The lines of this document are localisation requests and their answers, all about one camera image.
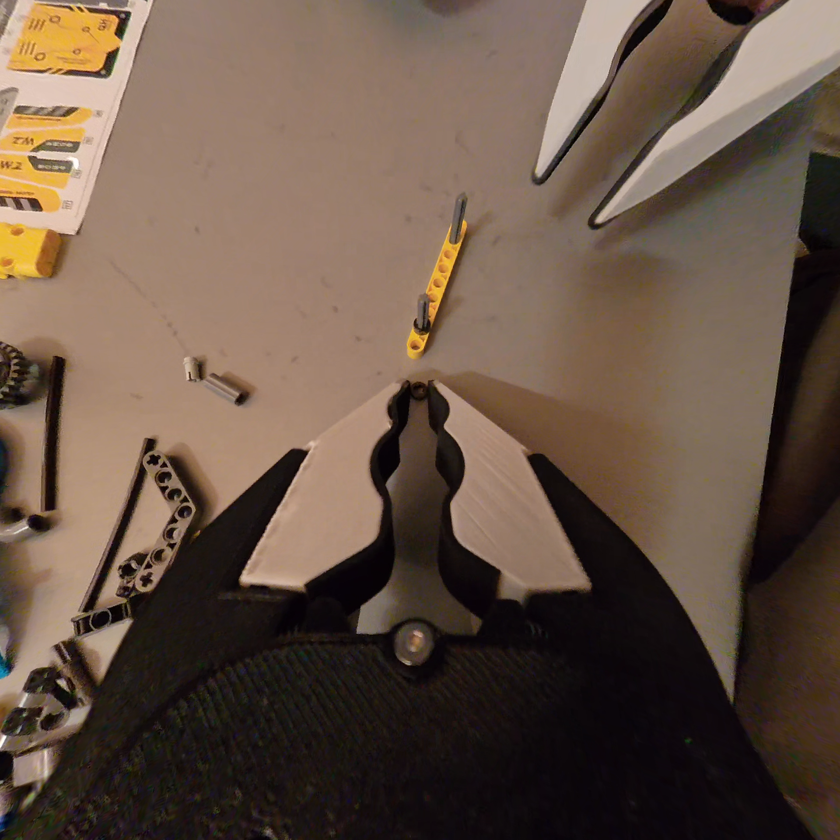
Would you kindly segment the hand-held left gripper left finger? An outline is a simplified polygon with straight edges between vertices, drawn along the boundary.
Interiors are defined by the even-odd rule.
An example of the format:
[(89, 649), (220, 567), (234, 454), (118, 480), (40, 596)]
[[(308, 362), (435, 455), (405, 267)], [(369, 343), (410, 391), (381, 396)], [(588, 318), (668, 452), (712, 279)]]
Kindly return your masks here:
[(383, 391), (310, 442), (301, 466), (238, 581), (241, 586), (315, 592), (348, 562), (393, 565), (387, 480), (411, 402), (407, 381)]

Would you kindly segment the thick black rod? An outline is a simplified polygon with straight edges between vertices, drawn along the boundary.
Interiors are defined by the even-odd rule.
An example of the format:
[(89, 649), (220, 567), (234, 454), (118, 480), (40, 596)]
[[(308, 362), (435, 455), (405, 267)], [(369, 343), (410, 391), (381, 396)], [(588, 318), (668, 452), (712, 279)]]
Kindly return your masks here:
[(57, 510), (60, 411), (67, 361), (55, 355), (49, 366), (45, 394), (45, 428), (40, 473), (40, 507), (44, 513)]

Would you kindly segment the thin black rod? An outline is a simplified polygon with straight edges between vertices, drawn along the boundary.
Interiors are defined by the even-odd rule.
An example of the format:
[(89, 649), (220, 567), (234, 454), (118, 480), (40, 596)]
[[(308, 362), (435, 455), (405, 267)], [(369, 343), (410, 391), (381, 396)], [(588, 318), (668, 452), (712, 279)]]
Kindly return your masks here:
[(154, 437), (147, 437), (143, 440), (140, 455), (135, 463), (129, 488), (123, 499), (117, 520), (112, 527), (106, 546), (101, 554), (97, 569), (91, 579), (85, 595), (78, 607), (79, 613), (87, 613), (98, 603), (100, 593), (106, 584), (119, 549), (122, 546), (123, 538), (128, 531), (133, 513), (140, 498), (146, 477), (144, 460), (147, 455), (155, 449), (157, 441)]

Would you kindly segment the dark grey sleeve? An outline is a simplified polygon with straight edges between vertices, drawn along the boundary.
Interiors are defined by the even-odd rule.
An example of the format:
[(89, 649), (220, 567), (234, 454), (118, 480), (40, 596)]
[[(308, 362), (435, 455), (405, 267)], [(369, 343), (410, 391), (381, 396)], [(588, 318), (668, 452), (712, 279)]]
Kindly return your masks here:
[(236, 406), (243, 405), (249, 399), (249, 393), (245, 389), (216, 373), (205, 374), (202, 385), (216, 396)]

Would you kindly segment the dark grey angled beam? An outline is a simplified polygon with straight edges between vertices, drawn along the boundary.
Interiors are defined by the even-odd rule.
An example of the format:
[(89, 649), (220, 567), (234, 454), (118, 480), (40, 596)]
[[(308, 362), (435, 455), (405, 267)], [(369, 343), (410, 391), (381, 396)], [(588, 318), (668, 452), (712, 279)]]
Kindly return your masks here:
[(148, 552), (135, 553), (119, 565), (115, 594), (124, 600), (152, 593), (187, 542), (198, 515), (196, 502), (169, 458), (154, 449), (143, 457), (142, 463), (145, 473), (161, 493), (169, 516)]

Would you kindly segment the grey elbow piece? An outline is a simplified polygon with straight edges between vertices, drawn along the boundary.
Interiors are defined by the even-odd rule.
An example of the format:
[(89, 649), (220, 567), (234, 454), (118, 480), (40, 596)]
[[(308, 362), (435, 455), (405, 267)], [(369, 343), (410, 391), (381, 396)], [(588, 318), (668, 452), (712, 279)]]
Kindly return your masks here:
[(21, 543), (27, 539), (38, 537), (50, 528), (47, 518), (39, 514), (24, 514), (16, 519), (2, 517), (1, 545)]

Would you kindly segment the black bevel gear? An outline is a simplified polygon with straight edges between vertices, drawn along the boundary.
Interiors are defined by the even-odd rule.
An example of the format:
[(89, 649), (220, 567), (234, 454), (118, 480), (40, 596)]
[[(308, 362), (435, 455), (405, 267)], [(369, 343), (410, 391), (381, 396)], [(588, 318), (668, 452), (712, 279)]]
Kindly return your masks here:
[(1, 342), (1, 410), (31, 403), (39, 393), (39, 364), (6, 342)]

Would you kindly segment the yellow thin beam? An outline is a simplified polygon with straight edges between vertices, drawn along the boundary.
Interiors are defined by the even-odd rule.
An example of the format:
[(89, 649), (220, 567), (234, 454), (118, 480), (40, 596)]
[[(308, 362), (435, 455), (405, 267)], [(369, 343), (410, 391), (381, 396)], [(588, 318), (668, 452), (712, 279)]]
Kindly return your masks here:
[(467, 229), (468, 225), (465, 221), (462, 238), (460, 239), (458, 245), (451, 245), (448, 242), (448, 231), (445, 241), (441, 249), (439, 250), (434, 269), (428, 280), (426, 289), (423, 292), (426, 292), (430, 297), (432, 328), (426, 334), (417, 334), (412, 326), (411, 332), (409, 333), (408, 338), (406, 340), (406, 353), (411, 360), (418, 361), (425, 353), (427, 342), (431, 335), (436, 316), (438, 315), (438, 311), (442, 304), (442, 300), (444, 299), (448, 283), (453, 276), (455, 264), (459, 256), (459, 251), (461, 250), (466, 240)]

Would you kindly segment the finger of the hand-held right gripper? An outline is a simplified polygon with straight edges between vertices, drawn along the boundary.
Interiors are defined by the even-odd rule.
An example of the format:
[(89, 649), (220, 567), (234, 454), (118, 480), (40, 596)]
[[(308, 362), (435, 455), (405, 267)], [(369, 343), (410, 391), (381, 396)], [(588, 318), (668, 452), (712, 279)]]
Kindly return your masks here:
[(720, 53), (683, 106), (636, 154), (592, 229), (675, 183), (838, 68), (839, 2), (773, 2)]
[(623, 63), (671, 1), (587, 1), (545, 123), (532, 182), (545, 183), (601, 109)]

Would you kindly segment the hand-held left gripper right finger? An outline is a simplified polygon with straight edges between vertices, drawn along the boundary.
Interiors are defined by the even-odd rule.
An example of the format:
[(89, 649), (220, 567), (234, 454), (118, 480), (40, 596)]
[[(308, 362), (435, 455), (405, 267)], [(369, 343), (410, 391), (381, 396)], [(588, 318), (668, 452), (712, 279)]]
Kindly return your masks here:
[(487, 614), (499, 601), (590, 593), (528, 449), (444, 384), (429, 384), (427, 410), (447, 487), (437, 566), (456, 601)]

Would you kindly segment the yellow sticker sheet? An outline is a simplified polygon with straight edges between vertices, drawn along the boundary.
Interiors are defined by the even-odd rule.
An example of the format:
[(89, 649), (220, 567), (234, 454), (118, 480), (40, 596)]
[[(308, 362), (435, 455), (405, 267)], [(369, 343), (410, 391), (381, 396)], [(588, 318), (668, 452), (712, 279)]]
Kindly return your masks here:
[(1, 2), (2, 221), (79, 232), (152, 2)]

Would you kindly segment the pile of small building pieces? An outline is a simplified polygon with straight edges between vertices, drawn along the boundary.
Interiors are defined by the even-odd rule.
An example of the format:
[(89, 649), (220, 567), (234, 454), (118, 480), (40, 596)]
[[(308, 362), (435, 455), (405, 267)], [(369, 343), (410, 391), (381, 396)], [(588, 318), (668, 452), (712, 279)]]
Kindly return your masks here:
[(89, 667), (82, 641), (132, 619), (130, 602), (75, 616), (72, 635), (52, 646), (51, 660), (28, 674), (2, 715), (2, 838), (56, 771), (97, 697), (101, 678)]

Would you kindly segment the yellow rectangular panel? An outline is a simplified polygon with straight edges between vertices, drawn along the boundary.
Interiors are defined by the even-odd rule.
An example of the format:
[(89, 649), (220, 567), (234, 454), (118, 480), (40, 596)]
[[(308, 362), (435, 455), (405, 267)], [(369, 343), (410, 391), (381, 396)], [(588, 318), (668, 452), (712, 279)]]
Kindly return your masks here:
[(56, 231), (1, 223), (1, 279), (53, 277), (61, 247)]

